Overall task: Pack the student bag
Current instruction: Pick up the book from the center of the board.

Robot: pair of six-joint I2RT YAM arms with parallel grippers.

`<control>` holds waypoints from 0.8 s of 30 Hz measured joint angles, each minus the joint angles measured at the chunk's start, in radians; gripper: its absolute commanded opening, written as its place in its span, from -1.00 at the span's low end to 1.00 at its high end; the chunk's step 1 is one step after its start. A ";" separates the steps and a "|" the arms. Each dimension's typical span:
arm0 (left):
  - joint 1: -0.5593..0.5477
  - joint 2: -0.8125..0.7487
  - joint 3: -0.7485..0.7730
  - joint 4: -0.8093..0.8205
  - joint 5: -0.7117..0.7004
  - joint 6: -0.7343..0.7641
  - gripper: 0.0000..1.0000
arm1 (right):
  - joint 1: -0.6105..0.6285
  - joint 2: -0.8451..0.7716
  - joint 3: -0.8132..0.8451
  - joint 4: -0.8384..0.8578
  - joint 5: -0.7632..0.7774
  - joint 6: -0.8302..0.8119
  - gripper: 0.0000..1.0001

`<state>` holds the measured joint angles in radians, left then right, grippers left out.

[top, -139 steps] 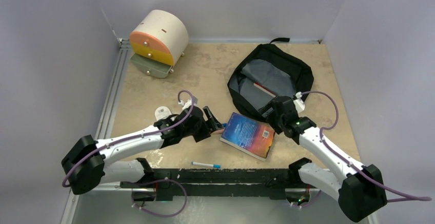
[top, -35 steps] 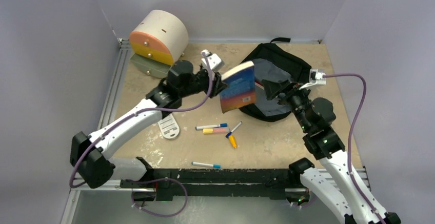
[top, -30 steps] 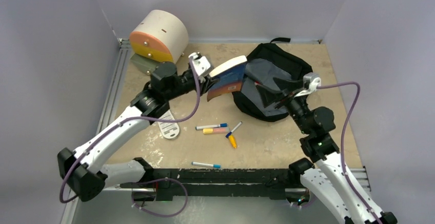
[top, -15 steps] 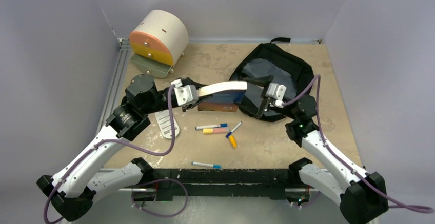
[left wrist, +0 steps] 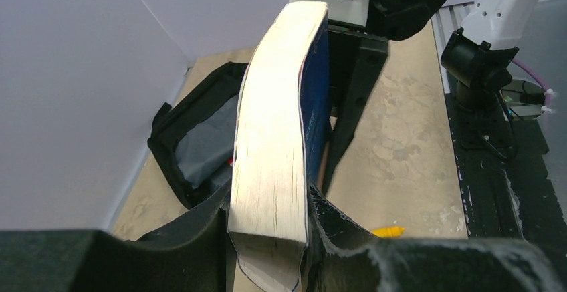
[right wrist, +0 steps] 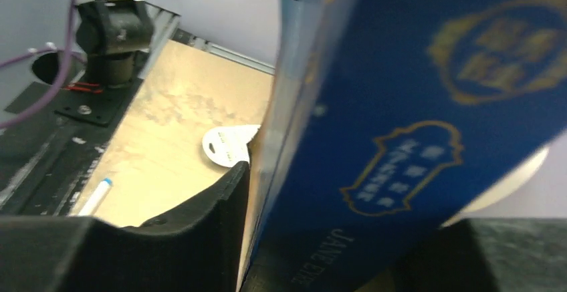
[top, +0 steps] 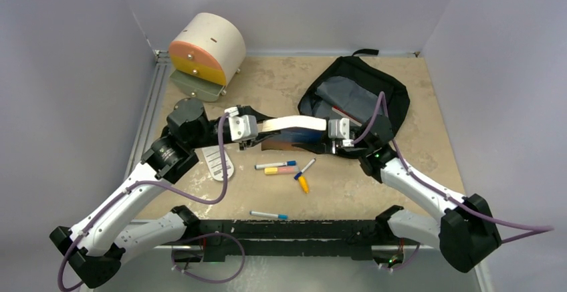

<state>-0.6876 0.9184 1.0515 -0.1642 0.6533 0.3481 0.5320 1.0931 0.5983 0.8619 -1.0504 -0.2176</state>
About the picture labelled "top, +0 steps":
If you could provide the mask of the black student backpack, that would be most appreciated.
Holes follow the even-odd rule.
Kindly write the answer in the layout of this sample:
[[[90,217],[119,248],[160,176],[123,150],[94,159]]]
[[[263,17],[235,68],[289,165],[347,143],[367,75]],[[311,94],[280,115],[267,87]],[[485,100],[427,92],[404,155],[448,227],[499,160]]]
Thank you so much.
[[[362,125],[350,125],[352,139],[363,133],[371,120],[378,97],[384,94],[386,106],[377,115],[389,118],[397,135],[411,103],[407,87],[393,76],[361,60],[360,54],[376,54],[375,49],[359,49],[351,56],[338,57],[306,90],[298,104],[301,115],[342,118],[332,111],[336,106]]]

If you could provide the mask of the blue orange book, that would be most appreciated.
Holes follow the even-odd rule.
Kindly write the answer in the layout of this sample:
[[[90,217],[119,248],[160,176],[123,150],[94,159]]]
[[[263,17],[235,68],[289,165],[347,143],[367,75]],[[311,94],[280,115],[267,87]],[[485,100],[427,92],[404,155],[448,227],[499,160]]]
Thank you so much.
[[[321,141],[326,133],[327,121],[323,118],[311,116],[285,116],[264,121],[261,132],[274,133],[261,143],[265,150],[300,150],[294,145],[313,145]]]

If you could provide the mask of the red colourful booklet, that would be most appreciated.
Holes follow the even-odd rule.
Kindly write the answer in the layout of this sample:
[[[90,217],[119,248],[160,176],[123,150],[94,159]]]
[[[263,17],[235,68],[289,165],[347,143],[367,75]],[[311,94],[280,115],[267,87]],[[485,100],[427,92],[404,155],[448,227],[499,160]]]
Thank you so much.
[[[342,111],[340,108],[337,108],[336,106],[332,107],[332,111],[338,114],[339,116],[341,116],[342,118],[347,118],[350,121],[350,125],[358,126],[358,127],[362,125],[358,120],[356,120],[346,112]]]

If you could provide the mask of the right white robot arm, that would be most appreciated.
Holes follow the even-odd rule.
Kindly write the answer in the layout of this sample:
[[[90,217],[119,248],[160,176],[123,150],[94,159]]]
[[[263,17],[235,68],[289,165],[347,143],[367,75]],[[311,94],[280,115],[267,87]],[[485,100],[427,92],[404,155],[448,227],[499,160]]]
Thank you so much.
[[[490,222],[487,201],[478,194],[465,196],[441,186],[412,168],[390,146],[394,133],[386,116],[378,115],[361,127],[352,127],[348,118],[331,119],[328,136],[335,153],[357,154],[367,176],[399,191],[427,212],[423,216],[392,206],[376,218],[375,233],[380,241],[410,239],[433,247],[462,273],[501,247],[503,240],[496,224]]]

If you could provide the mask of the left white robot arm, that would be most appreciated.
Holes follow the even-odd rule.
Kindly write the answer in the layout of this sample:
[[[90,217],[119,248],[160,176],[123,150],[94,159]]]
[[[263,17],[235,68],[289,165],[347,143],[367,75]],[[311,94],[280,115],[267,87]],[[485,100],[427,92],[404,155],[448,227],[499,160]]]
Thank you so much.
[[[160,193],[175,190],[175,183],[198,163],[196,149],[223,148],[230,143],[254,146],[267,138],[258,129],[265,120],[266,115],[250,106],[229,108],[220,118],[210,120],[202,101],[178,101],[160,137],[125,181],[82,221],[50,233],[64,257],[62,266],[71,267],[81,285],[94,289],[141,252],[163,243],[194,243],[201,235],[201,222],[185,206],[176,206],[137,229],[130,229],[129,224]]]

